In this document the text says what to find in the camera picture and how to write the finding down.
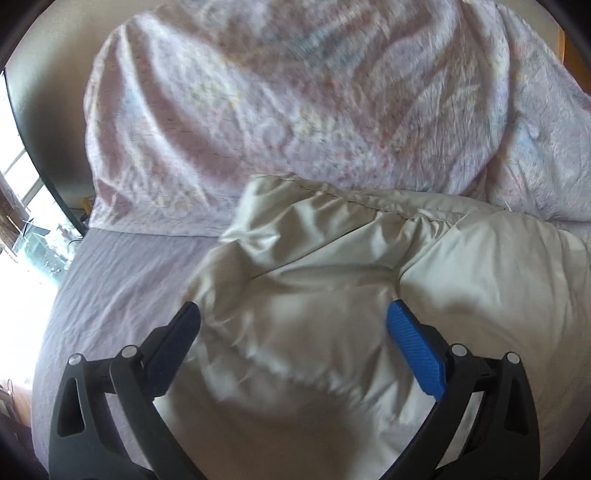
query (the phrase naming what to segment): black curved edge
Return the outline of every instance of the black curved edge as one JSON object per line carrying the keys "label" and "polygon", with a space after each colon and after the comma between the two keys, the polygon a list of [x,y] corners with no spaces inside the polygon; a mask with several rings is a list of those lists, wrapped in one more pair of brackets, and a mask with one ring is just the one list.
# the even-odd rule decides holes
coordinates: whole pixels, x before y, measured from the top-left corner
{"label": "black curved edge", "polygon": [[591,69],[591,19],[585,0],[537,0],[562,27]]}

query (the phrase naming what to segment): blue gripper pad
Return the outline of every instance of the blue gripper pad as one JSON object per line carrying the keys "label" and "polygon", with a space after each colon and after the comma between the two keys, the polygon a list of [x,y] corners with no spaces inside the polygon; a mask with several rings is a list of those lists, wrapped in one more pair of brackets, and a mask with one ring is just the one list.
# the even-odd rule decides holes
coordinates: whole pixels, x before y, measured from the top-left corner
{"label": "blue gripper pad", "polygon": [[439,401],[446,389],[445,365],[402,300],[393,301],[388,307],[387,326],[421,389]]}

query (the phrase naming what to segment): silver pin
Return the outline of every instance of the silver pin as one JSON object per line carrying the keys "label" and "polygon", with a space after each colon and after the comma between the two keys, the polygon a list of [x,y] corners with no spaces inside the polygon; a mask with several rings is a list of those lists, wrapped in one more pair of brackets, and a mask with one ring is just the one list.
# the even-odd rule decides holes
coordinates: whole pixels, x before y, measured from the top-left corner
{"label": "silver pin", "polygon": [[452,353],[455,356],[466,356],[468,354],[468,349],[461,343],[455,343],[452,345]]}
{"label": "silver pin", "polygon": [[509,362],[514,365],[517,365],[519,362],[521,362],[521,358],[519,358],[519,355],[517,355],[515,352],[509,352],[507,354],[507,360],[509,360]]}
{"label": "silver pin", "polygon": [[78,365],[82,361],[82,355],[79,353],[75,353],[68,359],[68,363],[70,365]]}
{"label": "silver pin", "polygon": [[124,346],[123,350],[121,350],[123,358],[132,358],[136,353],[138,353],[138,348],[135,345]]}

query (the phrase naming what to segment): window pane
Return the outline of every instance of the window pane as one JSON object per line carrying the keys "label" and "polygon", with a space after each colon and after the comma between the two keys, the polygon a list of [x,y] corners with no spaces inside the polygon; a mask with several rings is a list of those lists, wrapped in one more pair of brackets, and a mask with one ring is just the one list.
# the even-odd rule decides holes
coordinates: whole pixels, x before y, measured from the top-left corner
{"label": "window pane", "polygon": [[4,177],[10,185],[10,188],[17,194],[17,197],[22,200],[39,178],[39,174],[33,166],[33,162],[31,162],[29,155],[25,153],[18,159],[12,168],[8,170],[8,173],[6,173]]}
{"label": "window pane", "polygon": [[23,151],[21,137],[12,115],[4,74],[0,74],[0,171],[4,172]]}

